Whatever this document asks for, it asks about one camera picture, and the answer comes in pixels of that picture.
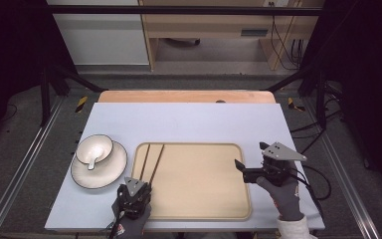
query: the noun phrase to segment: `black curtain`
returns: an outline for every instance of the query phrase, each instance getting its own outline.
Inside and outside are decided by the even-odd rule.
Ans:
[[[53,15],[19,11],[24,4],[47,2],[0,0],[0,120],[13,95],[40,85],[44,67],[77,73]]]
[[[326,79],[341,84],[341,105],[347,122],[365,160],[382,173],[382,1],[358,1],[339,26],[356,1],[325,2],[326,9],[344,11],[318,19],[302,66],[320,60],[319,68]],[[339,29],[332,36],[336,27]],[[315,81],[311,80],[306,78],[303,84],[314,89]]]

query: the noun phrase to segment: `human hand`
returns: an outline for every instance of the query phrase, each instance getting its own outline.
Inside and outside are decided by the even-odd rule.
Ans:
[[[140,238],[147,219],[150,217],[151,206],[147,204],[144,213],[139,218],[132,220],[126,216],[122,217],[117,226],[115,238]]]
[[[296,169],[293,161],[290,162],[290,167]],[[281,187],[272,185],[264,177],[257,178],[257,184],[270,194],[282,221],[299,221],[303,218],[299,211],[298,181],[295,178],[290,176]]]

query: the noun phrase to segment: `black horizontal bar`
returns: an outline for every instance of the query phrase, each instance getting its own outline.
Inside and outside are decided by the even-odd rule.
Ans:
[[[46,11],[55,14],[178,14],[178,15],[266,15],[320,16],[335,14],[337,10],[288,7],[218,7],[218,6],[97,6],[49,5],[22,6],[20,10]]]

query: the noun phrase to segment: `white cabinet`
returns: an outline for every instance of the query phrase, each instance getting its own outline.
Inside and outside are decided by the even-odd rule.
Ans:
[[[138,5],[136,0],[48,0],[49,5]],[[139,15],[55,14],[76,65],[148,65]]]

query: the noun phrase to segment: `yellow and black tape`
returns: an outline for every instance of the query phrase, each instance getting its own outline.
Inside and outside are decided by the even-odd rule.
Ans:
[[[293,103],[293,99],[292,99],[292,98],[287,98],[287,106],[288,106],[290,109],[294,109],[294,110],[297,110],[297,111],[300,111],[300,112],[305,112],[305,107],[297,107],[297,106]]]
[[[79,104],[77,105],[77,108],[76,108],[76,113],[80,113],[82,111],[83,107],[86,104],[86,101],[87,101],[87,97],[82,97],[80,99]]]

